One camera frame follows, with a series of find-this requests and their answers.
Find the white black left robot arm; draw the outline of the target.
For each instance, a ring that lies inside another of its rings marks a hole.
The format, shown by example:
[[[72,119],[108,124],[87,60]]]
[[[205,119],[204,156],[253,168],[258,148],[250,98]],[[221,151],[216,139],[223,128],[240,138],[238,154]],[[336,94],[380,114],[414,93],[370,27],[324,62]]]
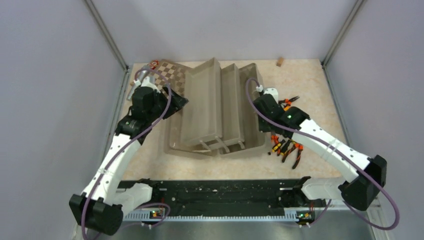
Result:
[[[118,122],[100,167],[84,190],[70,197],[69,207],[79,226],[112,236],[128,213],[144,203],[154,207],[160,202],[159,191],[146,183],[136,183],[121,193],[117,189],[129,162],[152,128],[188,102],[168,85],[161,90],[153,86],[134,90],[131,106]]]

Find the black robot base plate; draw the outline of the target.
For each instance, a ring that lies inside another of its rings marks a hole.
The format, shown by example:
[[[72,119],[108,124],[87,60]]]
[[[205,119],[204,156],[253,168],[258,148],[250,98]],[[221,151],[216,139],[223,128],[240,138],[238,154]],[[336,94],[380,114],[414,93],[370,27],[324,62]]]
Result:
[[[171,217],[267,217],[283,216],[290,208],[317,210],[327,200],[309,200],[301,179],[253,180],[122,180],[119,190],[134,184],[152,187],[151,203],[170,206]]]

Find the translucent beige tool box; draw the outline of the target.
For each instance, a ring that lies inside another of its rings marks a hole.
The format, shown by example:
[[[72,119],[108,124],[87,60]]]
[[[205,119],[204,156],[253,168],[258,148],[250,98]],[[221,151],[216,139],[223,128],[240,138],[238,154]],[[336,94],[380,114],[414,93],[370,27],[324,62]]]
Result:
[[[248,102],[258,96],[255,84],[247,83],[249,78],[262,80],[255,63],[222,67],[212,58],[188,70],[183,97],[189,102],[166,120],[163,151],[192,159],[241,159],[265,153],[269,135],[259,131]]]

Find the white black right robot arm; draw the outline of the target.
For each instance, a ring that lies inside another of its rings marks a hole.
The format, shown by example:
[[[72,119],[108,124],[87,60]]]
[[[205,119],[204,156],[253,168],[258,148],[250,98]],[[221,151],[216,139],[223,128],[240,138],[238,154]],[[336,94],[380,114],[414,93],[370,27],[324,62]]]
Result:
[[[298,107],[284,110],[271,94],[249,101],[258,115],[258,129],[284,136],[310,149],[331,166],[340,177],[307,177],[293,192],[299,206],[312,200],[343,200],[359,211],[369,208],[386,183],[387,161],[380,155],[360,153],[322,129]]]

